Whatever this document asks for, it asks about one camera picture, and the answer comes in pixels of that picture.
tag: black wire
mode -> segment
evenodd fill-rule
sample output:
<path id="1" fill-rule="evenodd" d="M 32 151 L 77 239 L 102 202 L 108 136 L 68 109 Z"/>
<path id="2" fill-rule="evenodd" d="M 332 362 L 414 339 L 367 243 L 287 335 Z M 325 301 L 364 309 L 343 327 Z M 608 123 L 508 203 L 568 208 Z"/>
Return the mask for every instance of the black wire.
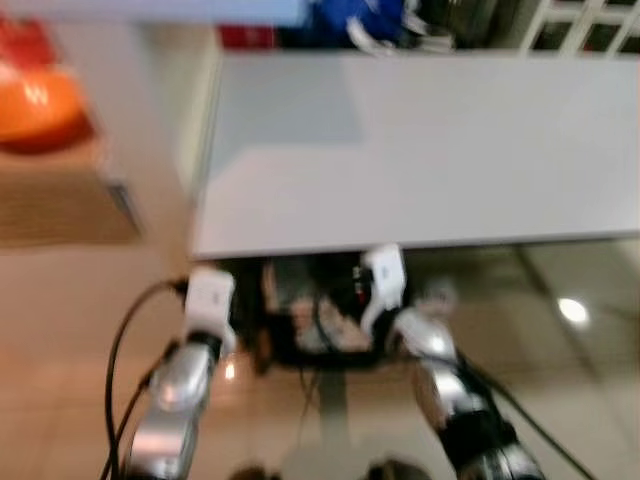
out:
<path id="1" fill-rule="evenodd" d="M 509 392 L 509 390 L 502 385 L 498 380 L 493 378 L 485 370 L 481 369 L 477 365 L 471 364 L 469 360 L 462 356 L 464 363 L 466 364 L 466 370 L 475 375 L 480 381 L 487 385 L 491 390 L 496 392 L 502 397 L 513 409 L 520 414 L 520 416 L 533 428 L 538 435 L 540 435 L 555 451 L 560 455 L 569 465 L 576 469 L 584 478 L 588 480 L 597 480 L 595 475 L 587 469 L 582 463 L 580 463 L 573 455 L 571 455 L 565 447 L 563 447 L 549 432 L 547 432 L 540 423 L 533 416 L 527 412 L 527 410 L 516 400 L 516 398 Z"/>
<path id="2" fill-rule="evenodd" d="M 124 429 L 126 428 L 127 423 L 129 422 L 129 417 L 131 417 L 131 413 L 133 412 L 133 409 L 135 408 L 136 403 L 138 403 L 140 396 L 144 393 L 145 390 L 146 390 L 146 387 L 141 388 L 140 386 L 138 386 L 138 388 L 136 388 L 136 391 L 133 393 L 133 396 L 129 400 L 129 403 L 127 404 L 127 409 L 125 410 L 124 415 L 122 416 L 122 420 L 120 420 L 120 425 L 118 426 L 118 432 L 116 433 L 116 448 L 118 445 L 120 445 L 120 440 L 122 439 L 122 434 L 124 433 Z M 109 450 L 109 455 L 107 456 L 107 459 L 104 462 L 104 467 L 102 468 L 102 473 L 100 474 L 100 480 L 106 480 L 107 477 L 109 476 L 109 472 L 111 472 L 111 449 Z"/>
<path id="3" fill-rule="evenodd" d="M 298 444 L 300 444 L 300 439 L 302 438 L 302 427 L 304 425 L 304 420 L 307 417 L 307 413 L 309 411 L 309 405 L 311 405 L 311 400 L 313 398 L 313 392 L 318 386 L 318 381 L 320 380 L 320 375 L 318 371 L 314 371 L 311 376 L 311 380 L 309 385 L 307 386 L 304 381 L 304 372 L 302 368 L 298 370 L 300 375 L 300 384 L 302 386 L 302 390 L 304 392 L 304 406 L 302 407 L 302 413 L 300 414 L 300 421 L 298 422 Z"/>
<path id="4" fill-rule="evenodd" d="M 340 354 L 340 349 L 333 342 L 327 331 L 324 329 L 322 322 L 320 321 L 320 299 L 317 296 L 313 298 L 313 310 L 311 313 L 311 318 L 313 320 L 314 326 L 316 327 L 316 330 L 318 331 L 318 334 L 320 335 L 320 340 L 322 340 L 324 348 L 326 348 L 331 353 Z"/>
<path id="5" fill-rule="evenodd" d="M 311 381 L 307 384 L 307 381 L 304 378 L 304 369 L 302 367 L 298 368 L 298 378 L 300 380 L 300 388 L 302 389 L 302 393 L 304 394 L 305 401 L 309 404 L 313 404 L 313 392 L 315 390 L 316 385 L 316 377 L 318 375 L 317 371 L 313 372 L 311 376 Z"/>
<path id="6" fill-rule="evenodd" d="M 160 358 L 158 358 L 151 368 L 149 368 L 145 374 L 142 376 L 140 381 L 138 382 L 138 386 L 136 387 L 136 391 L 133 392 L 133 395 L 129 399 L 129 403 L 127 404 L 127 408 L 122 416 L 122 420 L 120 420 L 120 425 L 118 425 L 118 431 L 116 433 L 116 443 L 117 446 L 120 446 L 120 441 L 122 440 L 122 435 L 124 433 L 127 424 L 129 423 L 129 418 L 133 413 L 133 409 L 135 408 L 138 400 L 142 394 L 149 388 L 149 384 L 151 383 L 151 377 L 154 372 L 158 369 L 160 365 L 162 365 L 172 354 L 176 351 L 179 346 L 179 342 L 177 340 L 172 340 L 169 342 L 167 347 L 165 348 L 164 353 Z M 104 462 L 104 467 L 102 468 L 102 473 L 100 474 L 100 480 L 106 480 L 109 472 L 111 472 L 111 450 L 109 450 L 109 455 L 107 455 L 107 459 Z"/>
<path id="7" fill-rule="evenodd" d="M 113 376 L 115 372 L 116 358 L 118 356 L 118 350 L 120 348 L 120 343 L 122 342 L 122 337 L 124 336 L 124 332 L 129 326 L 129 323 L 131 323 L 131 320 L 133 319 L 135 314 L 147 300 L 153 297 L 156 293 L 166 289 L 174 289 L 176 291 L 179 291 L 183 284 L 183 280 L 164 280 L 154 283 L 143 290 L 143 292 L 138 295 L 136 300 L 127 310 L 113 339 L 111 351 L 109 352 L 109 364 L 107 366 L 107 377 L 104 389 L 104 416 L 107 426 L 107 437 L 109 439 L 109 461 L 111 463 L 111 478 L 113 478 L 114 480 L 120 479 L 120 467 L 118 459 L 118 438 L 113 421 Z"/>
<path id="8" fill-rule="evenodd" d="M 542 437 L 555 452 L 560 455 L 569 465 L 576 469 L 584 478 L 588 480 L 597 480 L 593 473 L 587 469 L 582 463 L 580 463 L 573 455 L 571 455 L 565 447 L 563 447 L 553 436 L 540 425 L 540 423 L 533 418 L 533 416 L 516 400 L 516 398 L 509 392 L 509 390 L 502 385 L 498 380 L 492 377 L 482 368 L 472 363 L 462 352 L 459 350 L 456 352 L 460 361 L 449 360 L 446 358 L 438 357 L 436 355 L 420 355 L 420 356 L 404 356 L 399 357 L 400 360 L 405 361 L 420 361 L 428 360 L 434 363 L 440 363 L 447 365 L 453 369 L 461 370 L 463 373 L 474 377 L 480 383 L 488 387 L 502 397 L 513 409 L 520 414 L 520 416 L 533 428 L 538 435 Z"/>

